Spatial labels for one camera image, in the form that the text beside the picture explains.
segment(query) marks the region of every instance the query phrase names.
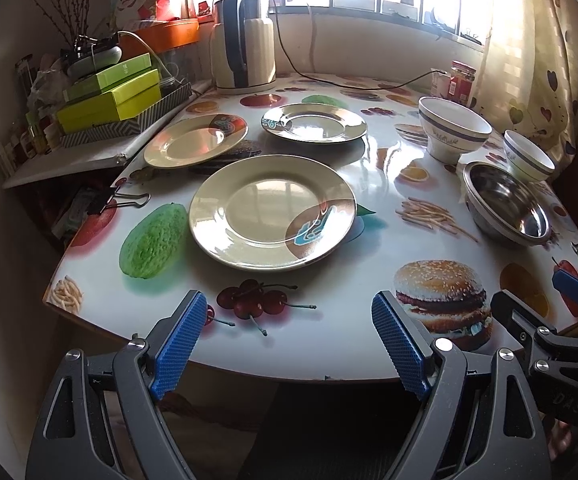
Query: white plate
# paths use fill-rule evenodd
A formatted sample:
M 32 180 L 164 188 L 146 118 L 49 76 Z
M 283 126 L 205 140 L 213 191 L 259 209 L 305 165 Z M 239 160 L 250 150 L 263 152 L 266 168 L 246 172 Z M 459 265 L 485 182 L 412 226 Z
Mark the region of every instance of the white plate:
M 358 139 L 367 124 L 357 114 L 319 103 L 296 103 L 273 108 L 262 117 L 262 127 L 278 137 L 329 144 Z
M 355 219 L 345 180 L 315 160 L 263 155 L 229 164 L 195 193 L 189 226 L 203 250 L 231 267 L 288 270 L 329 254 Z
M 144 160 L 154 168 L 200 164 L 235 147 L 247 129 L 242 117 L 230 114 L 185 119 L 153 137 L 144 150 Z

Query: curtain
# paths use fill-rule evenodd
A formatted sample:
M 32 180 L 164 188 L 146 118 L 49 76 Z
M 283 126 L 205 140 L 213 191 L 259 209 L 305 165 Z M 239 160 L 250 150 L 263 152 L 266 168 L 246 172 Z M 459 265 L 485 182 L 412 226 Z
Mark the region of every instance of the curtain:
M 470 106 L 498 132 L 531 139 L 562 172 L 578 148 L 576 0 L 493 0 Z

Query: window sill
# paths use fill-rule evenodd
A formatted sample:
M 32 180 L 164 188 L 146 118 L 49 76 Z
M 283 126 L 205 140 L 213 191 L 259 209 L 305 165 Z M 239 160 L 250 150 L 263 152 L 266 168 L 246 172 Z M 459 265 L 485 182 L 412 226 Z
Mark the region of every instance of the window sill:
M 309 7 L 306 6 L 283 6 L 276 7 L 279 14 L 308 14 Z M 443 30 L 434 25 L 427 25 L 425 23 L 415 22 L 407 18 L 402 18 L 397 14 L 382 14 L 380 12 L 373 12 L 372 10 L 360 10 L 360 9 L 346 9 L 344 7 L 311 7 L 311 12 L 313 14 L 329 14 L 333 16 L 346 16 L 348 18 L 363 18 L 365 20 L 377 20 L 379 22 L 395 23 L 397 25 L 403 25 L 404 27 L 415 28 L 417 30 L 423 30 L 434 36 L 445 38 L 447 40 L 455 41 L 456 43 L 462 44 L 478 52 L 484 52 L 484 46 L 475 43 L 473 41 L 467 40 L 461 36 L 456 36 L 451 34 L 446 30 Z M 270 13 L 274 12 L 274 8 L 269 9 Z

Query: metal bowl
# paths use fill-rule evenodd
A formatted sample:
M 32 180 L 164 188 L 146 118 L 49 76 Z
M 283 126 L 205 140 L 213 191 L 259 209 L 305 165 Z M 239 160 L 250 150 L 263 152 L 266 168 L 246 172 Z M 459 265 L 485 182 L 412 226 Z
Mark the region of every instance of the metal bowl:
M 523 183 L 483 162 L 467 164 L 462 173 L 469 211 L 485 234 L 526 247 L 549 239 L 551 227 L 544 209 Z

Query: shelf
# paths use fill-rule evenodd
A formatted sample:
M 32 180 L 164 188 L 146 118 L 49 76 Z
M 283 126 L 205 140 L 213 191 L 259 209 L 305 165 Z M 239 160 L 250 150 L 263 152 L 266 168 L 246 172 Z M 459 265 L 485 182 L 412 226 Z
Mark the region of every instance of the shelf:
M 204 80 L 194 83 L 192 88 L 198 92 L 205 92 L 210 86 L 211 82 Z M 18 168 L 12 177 L 6 179 L 2 187 L 8 189 L 55 176 L 124 166 L 195 98 L 196 95 L 192 94 L 187 101 L 159 118 L 137 136 L 99 140 L 72 148 L 60 148 L 47 155 L 36 155 Z

